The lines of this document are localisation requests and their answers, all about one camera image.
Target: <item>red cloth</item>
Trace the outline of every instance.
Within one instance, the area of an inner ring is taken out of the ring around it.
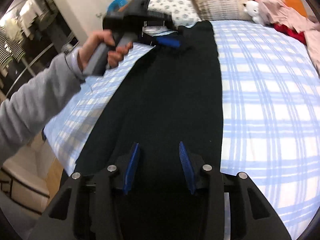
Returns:
[[[295,30],[289,29],[284,24],[275,23],[273,25],[276,31],[289,35],[290,37],[295,38],[296,40],[302,42],[304,45],[307,45],[306,38],[304,37],[304,33],[297,33]]]

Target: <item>hand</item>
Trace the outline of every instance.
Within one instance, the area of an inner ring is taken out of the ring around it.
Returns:
[[[82,48],[79,49],[78,53],[78,65],[81,71],[83,71],[92,56],[96,48],[101,42],[107,45],[115,46],[112,33],[110,30],[96,31],[93,32],[86,40]],[[125,47],[116,47],[116,51],[108,52],[108,63],[111,68],[115,68],[119,65],[119,62],[123,60],[124,55],[128,54],[129,49],[133,48],[132,42],[129,42]]]

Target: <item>plaid bedsheet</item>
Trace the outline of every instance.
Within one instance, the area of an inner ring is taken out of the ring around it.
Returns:
[[[212,25],[223,85],[221,171],[248,173],[296,239],[320,205],[320,79],[299,41],[250,22]],[[68,174],[105,105],[150,49],[135,44],[117,69],[88,78],[47,124]]]

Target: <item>blue round object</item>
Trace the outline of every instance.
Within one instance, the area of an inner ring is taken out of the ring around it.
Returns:
[[[127,3],[128,3],[127,0],[114,0],[112,3],[110,3],[107,13],[117,11],[122,6],[125,6]]]

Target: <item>silver screw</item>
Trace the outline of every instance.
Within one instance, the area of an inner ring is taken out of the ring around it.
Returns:
[[[79,178],[81,177],[81,174],[80,174],[79,172],[75,172],[75,173],[73,173],[73,174],[71,175],[71,177],[72,177],[73,179],[79,179]]]
[[[108,169],[108,171],[113,172],[113,171],[115,171],[115,170],[117,169],[117,166],[115,166],[115,165],[109,165],[107,169]]]
[[[204,169],[205,171],[211,171],[212,170],[212,166],[209,164],[205,164],[202,166],[202,169]]]
[[[240,173],[239,173],[239,177],[240,177],[241,179],[246,179],[246,178],[248,177],[248,175],[247,175],[245,172],[240,172]]]

